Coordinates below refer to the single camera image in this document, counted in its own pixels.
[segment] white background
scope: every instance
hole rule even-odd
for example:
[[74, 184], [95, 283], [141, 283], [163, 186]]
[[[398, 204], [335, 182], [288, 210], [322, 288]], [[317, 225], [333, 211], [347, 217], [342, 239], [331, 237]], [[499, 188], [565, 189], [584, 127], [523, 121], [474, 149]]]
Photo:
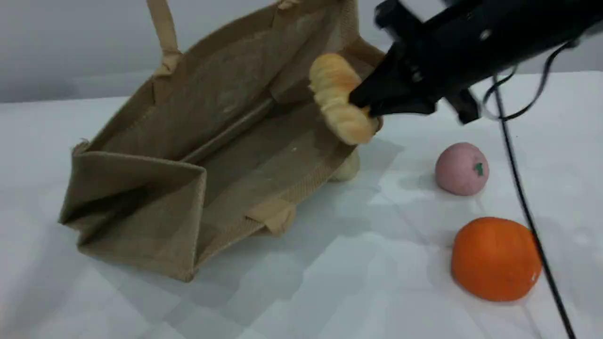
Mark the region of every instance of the white background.
[[[518, 75], [503, 87], [510, 112], [538, 80]], [[553, 74], [534, 109], [510, 123], [579, 339], [603, 333], [602, 92], [601, 72]], [[55, 222], [69, 148], [125, 100], [0, 104], [0, 338], [567, 339], [544, 276], [510, 304], [478, 300], [452, 280], [450, 245], [465, 223], [525, 220], [498, 124], [460, 126], [445, 105], [429, 117], [386, 117], [360, 149], [357, 178], [325, 185], [284, 236], [240, 242], [190, 284], [79, 254], [76, 232]], [[490, 164], [475, 197], [434, 185], [438, 155], [461, 141]]]
[[[273, 0], [168, 0], [182, 50]], [[359, 0], [361, 34], [387, 49], [373, 25], [380, 0]], [[404, 0], [428, 19], [440, 0]], [[603, 37], [565, 52], [555, 71], [603, 70]], [[130, 95], [160, 57], [144, 0], [0, 1], [0, 102]], [[522, 66], [540, 72], [544, 58]]]

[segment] bread roll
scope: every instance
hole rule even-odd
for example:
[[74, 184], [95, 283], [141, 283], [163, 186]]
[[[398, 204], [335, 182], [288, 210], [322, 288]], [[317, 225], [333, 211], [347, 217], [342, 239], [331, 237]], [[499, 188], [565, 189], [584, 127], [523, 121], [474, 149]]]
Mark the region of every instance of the bread roll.
[[349, 104], [350, 92], [362, 80], [339, 54], [323, 54], [310, 67], [310, 89], [329, 128], [348, 145], [369, 142], [379, 128], [368, 107]]

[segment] jute tote bag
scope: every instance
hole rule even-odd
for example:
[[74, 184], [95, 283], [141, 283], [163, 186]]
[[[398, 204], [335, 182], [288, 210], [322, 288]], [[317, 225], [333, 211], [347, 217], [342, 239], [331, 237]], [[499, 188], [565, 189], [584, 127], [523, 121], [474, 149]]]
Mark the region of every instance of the jute tote bag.
[[360, 38], [355, 0], [278, 2], [185, 53], [166, 0], [147, 4], [161, 65], [73, 149], [59, 221], [82, 253], [189, 282], [229, 245], [282, 234], [296, 204], [349, 176], [355, 147], [326, 127], [308, 70], [339, 52], [366, 76], [383, 54]]

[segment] screw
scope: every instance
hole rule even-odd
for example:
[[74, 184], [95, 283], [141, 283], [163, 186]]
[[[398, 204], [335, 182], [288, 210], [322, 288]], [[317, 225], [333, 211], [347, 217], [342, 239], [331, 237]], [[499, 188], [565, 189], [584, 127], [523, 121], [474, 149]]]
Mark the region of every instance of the screw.
[[412, 80], [416, 83], [418, 83], [419, 81], [421, 81], [423, 79], [423, 76], [421, 75], [421, 72], [414, 72], [412, 75]]
[[491, 30], [484, 30], [484, 31], [482, 31], [482, 34], [479, 35], [479, 38], [483, 41], [483, 40], [488, 39], [491, 35], [492, 35]]

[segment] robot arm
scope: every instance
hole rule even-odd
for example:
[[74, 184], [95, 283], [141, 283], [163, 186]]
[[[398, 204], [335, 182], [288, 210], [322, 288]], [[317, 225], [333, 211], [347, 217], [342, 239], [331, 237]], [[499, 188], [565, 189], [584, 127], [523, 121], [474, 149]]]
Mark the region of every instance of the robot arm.
[[399, 0], [376, 7], [375, 23], [394, 43], [350, 94], [372, 116], [431, 114], [442, 98], [459, 120], [479, 118], [473, 84], [535, 55], [603, 31], [601, 0], [444, 0], [450, 7], [422, 22]]

